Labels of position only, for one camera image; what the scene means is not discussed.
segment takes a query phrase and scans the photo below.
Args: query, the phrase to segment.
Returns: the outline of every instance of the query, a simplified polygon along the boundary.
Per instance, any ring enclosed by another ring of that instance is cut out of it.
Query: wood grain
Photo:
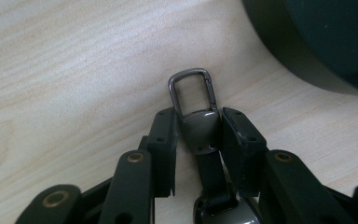
[[[239,0],[0,1],[0,223],[43,189],[113,175],[156,112],[168,78],[207,69],[219,107],[244,112],[269,148],[296,153],[327,186],[358,185],[358,97],[324,91],[265,49]],[[198,89],[183,89],[201,106]],[[176,196],[157,223],[191,223],[196,166],[178,146]]]

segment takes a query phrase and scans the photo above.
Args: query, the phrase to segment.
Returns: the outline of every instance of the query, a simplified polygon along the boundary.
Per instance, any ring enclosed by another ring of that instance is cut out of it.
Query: dark round object
[[[358,0],[243,0],[258,35],[291,72],[358,95]]]

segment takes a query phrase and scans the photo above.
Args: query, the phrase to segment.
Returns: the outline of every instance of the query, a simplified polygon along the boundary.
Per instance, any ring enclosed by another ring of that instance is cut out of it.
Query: metal d-ring
[[[183,115],[179,104],[175,83],[191,76],[202,76],[209,97],[209,109],[195,111]],[[194,154],[207,154],[220,147],[221,120],[214,98],[211,76],[202,68],[188,69],[173,75],[168,81],[173,107],[179,118],[179,127],[182,136]]]

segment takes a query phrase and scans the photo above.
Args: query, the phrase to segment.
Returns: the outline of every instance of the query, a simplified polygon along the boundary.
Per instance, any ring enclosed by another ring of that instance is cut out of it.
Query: metal clip
[[[209,109],[183,115],[176,93],[175,83],[190,76],[203,76],[209,96]],[[196,155],[216,151],[221,145],[221,120],[214,98],[211,76],[202,68],[188,69],[173,75],[168,81],[173,107],[179,118],[179,126],[187,147]]]

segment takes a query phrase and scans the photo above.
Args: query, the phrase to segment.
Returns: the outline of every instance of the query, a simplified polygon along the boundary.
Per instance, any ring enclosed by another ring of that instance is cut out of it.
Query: light wooden table
[[[288,72],[258,39],[240,0],[0,1],[0,223],[41,190],[82,190],[113,175],[154,115],[172,106],[168,78],[207,69],[219,107],[245,113],[268,147],[296,153],[327,186],[358,185],[358,97]],[[197,85],[183,89],[201,106]],[[176,196],[157,223],[191,223],[200,195],[177,148]]]

